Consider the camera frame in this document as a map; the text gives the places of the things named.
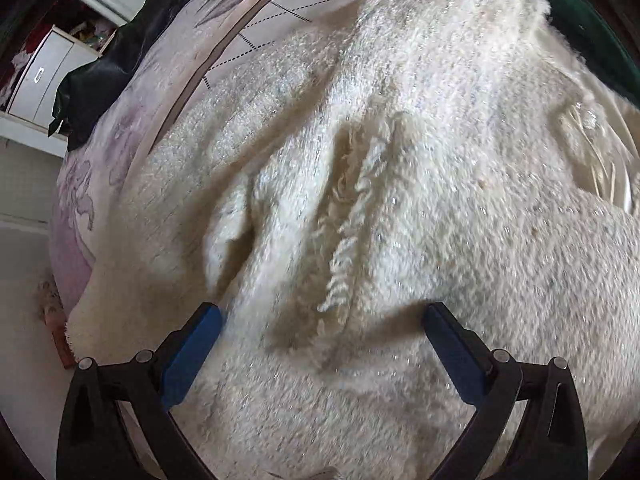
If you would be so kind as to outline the black garment on bed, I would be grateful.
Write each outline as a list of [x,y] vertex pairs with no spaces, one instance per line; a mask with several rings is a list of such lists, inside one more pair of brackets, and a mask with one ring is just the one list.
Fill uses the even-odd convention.
[[190,1],[144,0],[131,22],[116,29],[99,58],[65,75],[55,93],[48,133],[66,136],[70,152],[87,144],[152,45]]

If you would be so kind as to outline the white floral quilted bedspread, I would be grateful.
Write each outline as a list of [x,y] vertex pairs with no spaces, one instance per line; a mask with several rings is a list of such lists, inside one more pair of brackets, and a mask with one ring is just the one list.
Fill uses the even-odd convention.
[[292,30],[355,0],[191,0],[152,45],[89,141],[64,157],[50,221],[50,260],[66,312],[96,260],[108,212],[147,154],[218,80]]

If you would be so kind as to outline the white drawer cabinet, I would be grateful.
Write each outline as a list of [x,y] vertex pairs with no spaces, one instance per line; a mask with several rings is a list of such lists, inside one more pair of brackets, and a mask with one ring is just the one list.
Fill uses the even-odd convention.
[[1,113],[1,136],[28,148],[63,158],[66,137],[49,134],[56,90],[67,73],[95,61],[99,52],[52,27],[26,64]]

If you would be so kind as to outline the green garment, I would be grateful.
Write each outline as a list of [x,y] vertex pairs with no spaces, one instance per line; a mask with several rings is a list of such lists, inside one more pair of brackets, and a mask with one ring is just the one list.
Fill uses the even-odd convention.
[[551,23],[610,88],[639,104],[639,0],[548,0]]

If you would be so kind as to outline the white fluffy knit coat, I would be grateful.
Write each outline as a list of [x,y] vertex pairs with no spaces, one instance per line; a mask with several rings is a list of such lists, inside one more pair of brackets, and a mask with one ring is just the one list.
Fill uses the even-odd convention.
[[471,409],[420,326],[570,364],[588,467],[639,418],[639,111],[546,0],[358,0],[216,84],[112,212],[68,323],[102,364],[204,301],[174,416],[221,479],[424,479]]

